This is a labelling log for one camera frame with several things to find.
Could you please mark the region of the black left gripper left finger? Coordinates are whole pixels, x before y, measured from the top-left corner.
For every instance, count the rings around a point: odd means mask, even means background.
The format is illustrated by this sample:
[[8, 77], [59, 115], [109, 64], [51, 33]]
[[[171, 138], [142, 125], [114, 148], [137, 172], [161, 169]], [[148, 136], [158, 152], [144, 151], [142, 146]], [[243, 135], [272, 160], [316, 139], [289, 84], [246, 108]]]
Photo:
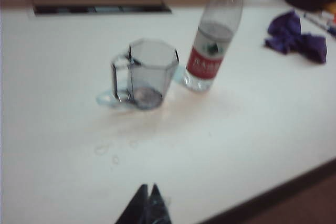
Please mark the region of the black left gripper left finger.
[[142, 184], [117, 219], [116, 224], [146, 223], [148, 186]]

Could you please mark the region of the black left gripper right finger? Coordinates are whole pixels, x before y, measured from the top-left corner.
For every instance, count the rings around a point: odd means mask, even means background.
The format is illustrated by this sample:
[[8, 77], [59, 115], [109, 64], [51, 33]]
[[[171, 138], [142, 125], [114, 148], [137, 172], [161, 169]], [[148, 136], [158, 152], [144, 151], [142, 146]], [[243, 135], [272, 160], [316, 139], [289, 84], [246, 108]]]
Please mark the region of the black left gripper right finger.
[[148, 223], [172, 223], [169, 211], [157, 184], [153, 185], [148, 199]]

